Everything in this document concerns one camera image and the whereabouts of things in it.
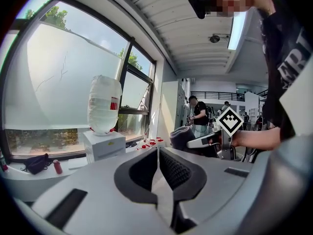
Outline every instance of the window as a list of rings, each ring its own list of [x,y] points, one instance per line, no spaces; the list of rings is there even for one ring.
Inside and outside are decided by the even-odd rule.
[[[127,72],[122,97],[122,107],[147,111],[149,84]]]
[[[133,140],[145,134],[144,115],[119,114],[118,132],[126,136],[126,140]]]
[[[46,1],[30,0],[18,17]],[[64,2],[49,9],[33,29],[6,77],[4,125],[11,155],[84,151],[92,78],[117,78],[127,40]],[[1,61],[15,36],[7,35]]]
[[[36,12],[43,16],[33,17]],[[23,27],[25,19],[29,27]],[[6,158],[84,153],[89,92],[96,75],[117,79],[126,73],[120,78],[124,93],[116,127],[126,140],[144,135],[154,62],[130,36],[74,0],[29,0],[13,25],[0,48],[0,68],[10,52],[1,72],[6,82],[1,89]],[[126,48],[132,51],[122,63]]]
[[[128,63],[148,77],[151,77],[152,63],[136,47],[132,48]]]
[[[50,0],[28,0],[16,16],[17,19],[30,19],[45,3]]]
[[[117,123],[118,132],[126,136],[126,140],[142,137],[148,132],[150,120],[150,97],[153,81],[150,78],[152,69],[150,62],[135,47],[132,48],[127,64],[124,90]]]

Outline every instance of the red can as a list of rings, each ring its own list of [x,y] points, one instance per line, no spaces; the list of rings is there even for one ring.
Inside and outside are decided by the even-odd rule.
[[[53,165],[57,174],[61,174],[63,172],[61,168],[61,164],[58,160],[53,160]]]

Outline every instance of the ceiling light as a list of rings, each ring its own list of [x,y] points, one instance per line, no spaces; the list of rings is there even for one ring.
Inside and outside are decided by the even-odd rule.
[[[231,50],[237,49],[239,40],[241,38],[241,34],[244,29],[245,20],[246,20],[246,11],[239,12],[236,16],[234,16],[230,40],[228,43],[228,49],[231,49]]]

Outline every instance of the metal bracket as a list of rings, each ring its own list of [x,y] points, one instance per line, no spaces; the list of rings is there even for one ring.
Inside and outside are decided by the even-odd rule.
[[[221,153],[218,154],[220,159],[226,160],[234,160],[236,159],[236,155],[234,149],[231,148],[232,137],[230,137],[226,131],[222,130],[222,150]]]

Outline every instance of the white box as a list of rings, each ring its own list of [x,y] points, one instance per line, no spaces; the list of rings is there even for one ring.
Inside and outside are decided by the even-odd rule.
[[[126,138],[115,131],[105,136],[84,132],[84,144],[88,164],[126,153]]]

